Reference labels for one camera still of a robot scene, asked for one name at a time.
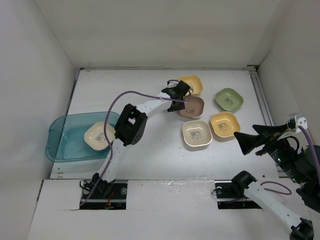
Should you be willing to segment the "brown panda plate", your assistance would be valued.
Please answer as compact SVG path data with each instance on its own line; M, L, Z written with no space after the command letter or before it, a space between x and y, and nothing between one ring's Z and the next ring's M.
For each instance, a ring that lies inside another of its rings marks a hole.
M185 108L178 113L186 118L196 119L203 114L205 102L201 97L191 96L185 103Z

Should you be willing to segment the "cream panda plate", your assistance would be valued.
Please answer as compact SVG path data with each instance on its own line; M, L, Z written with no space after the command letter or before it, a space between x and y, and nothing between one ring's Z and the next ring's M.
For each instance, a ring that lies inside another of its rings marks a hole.
M184 147L188 151L200 151L208 148L213 140L213 135L207 122L192 120L183 124L182 138Z
M84 142L95 151L106 150L109 144L105 138L104 130L103 121L95 123L84 133Z

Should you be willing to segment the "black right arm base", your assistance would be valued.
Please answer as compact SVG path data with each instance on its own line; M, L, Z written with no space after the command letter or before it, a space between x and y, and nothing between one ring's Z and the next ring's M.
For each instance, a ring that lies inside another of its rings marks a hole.
M244 195L249 184L256 178L243 170L231 180L215 180L211 194L216 197L219 210L261 209L261 207Z

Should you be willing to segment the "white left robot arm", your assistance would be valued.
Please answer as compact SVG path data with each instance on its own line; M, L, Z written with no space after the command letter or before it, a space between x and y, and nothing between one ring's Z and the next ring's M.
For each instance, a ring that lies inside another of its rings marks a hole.
M106 137L109 154L98 172L92 176L90 193L95 193L103 199L107 198L111 194L113 182L117 179L117 173L127 151L142 139L147 120L162 111L175 112L184 109L192 92L191 87L180 80L175 86L162 89L157 96L133 90L125 91L117 96L109 107L105 123L120 97L135 94L149 98L149 100L138 105L128 103L124 106L114 127L114 140L110 142L109 137Z

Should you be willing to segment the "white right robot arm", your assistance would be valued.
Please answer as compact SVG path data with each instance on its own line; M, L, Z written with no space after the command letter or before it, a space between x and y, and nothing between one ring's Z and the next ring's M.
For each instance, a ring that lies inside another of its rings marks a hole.
M199 119L203 104L188 102L178 113L184 148L178 159L181 180L172 184L175 208L190 211L259 208L284 225L291 239L319 239L317 222L320 197L317 172L312 162L317 146L292 147L294 136L286 126L255 125L255 135L241 133L237 118L221 112ZM280 166L296 192L314 215L302 219L278 202L274 195L292 191L277 181L256 181L254 170L272 175Z

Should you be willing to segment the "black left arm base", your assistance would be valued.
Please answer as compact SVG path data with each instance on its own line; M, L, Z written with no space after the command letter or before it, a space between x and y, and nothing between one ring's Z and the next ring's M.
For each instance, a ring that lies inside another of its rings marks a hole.
M79 187L82 190L80 210L125 210L127 207L127 181L111 181L107 183L100 180L93 190L99 174L95 173L91 181L81 180Z

